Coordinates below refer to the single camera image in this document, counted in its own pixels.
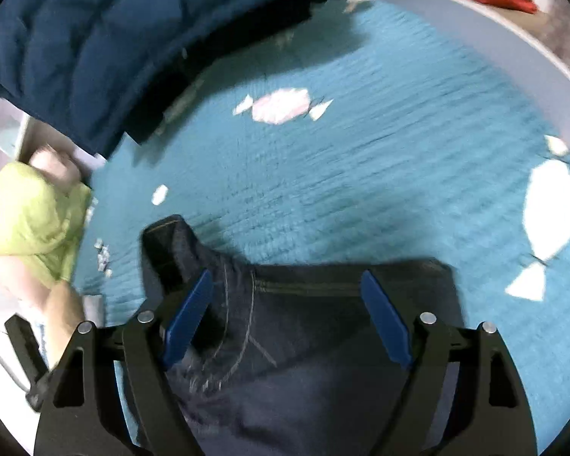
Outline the dark denim jeans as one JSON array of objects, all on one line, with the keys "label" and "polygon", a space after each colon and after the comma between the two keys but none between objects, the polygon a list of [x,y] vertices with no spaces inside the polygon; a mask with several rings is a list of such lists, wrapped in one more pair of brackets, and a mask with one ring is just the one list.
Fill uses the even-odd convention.
[{"label": "dark denim jeans", "polygon": [[369,453],[407,374],[363,305],[362,264],[249,264],[173,215],[142,232],[141,266],[151,299],[212,275],[212,302],[166,374],[204,453]]}]

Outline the green pillow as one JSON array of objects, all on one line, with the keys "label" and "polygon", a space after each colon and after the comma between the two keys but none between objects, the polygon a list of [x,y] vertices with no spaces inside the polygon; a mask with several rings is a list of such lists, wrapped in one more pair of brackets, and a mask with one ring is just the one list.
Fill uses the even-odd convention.
[{"label": "green pillow", "polygon": [[84,234],[91,190],[62,192],[35,168],[13,161],[0,171],[0,257],[15,257],[50,287],[69,281]]}]

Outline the teal bedspread with candy print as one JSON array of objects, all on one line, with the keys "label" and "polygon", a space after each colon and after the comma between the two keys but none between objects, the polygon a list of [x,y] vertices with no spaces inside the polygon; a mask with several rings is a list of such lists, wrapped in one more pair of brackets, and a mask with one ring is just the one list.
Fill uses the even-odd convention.
[{"label": "teal bedspread with candy print", "polygon": [[63,454],[208,455],[163,362],[198,278],[160,299],[143,283],[142,232],[173,215],[249,264],[374,274],[412,363],[366,455],[537,455],[570,418],[570,147],[508,73],[412,11],[332,0],[214,62],[90,185],[74,284],[107,324],[78,326],[60,364]]}]

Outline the navy quilted jacket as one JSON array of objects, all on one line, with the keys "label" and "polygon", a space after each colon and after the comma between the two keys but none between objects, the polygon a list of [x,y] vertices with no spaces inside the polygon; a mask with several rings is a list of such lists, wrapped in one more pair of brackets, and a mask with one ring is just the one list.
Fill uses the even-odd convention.
[{"label": "navy quilted jacket", "polygon": [[214,61],[327,0],[0,0],[0,97],[108,157]]}]

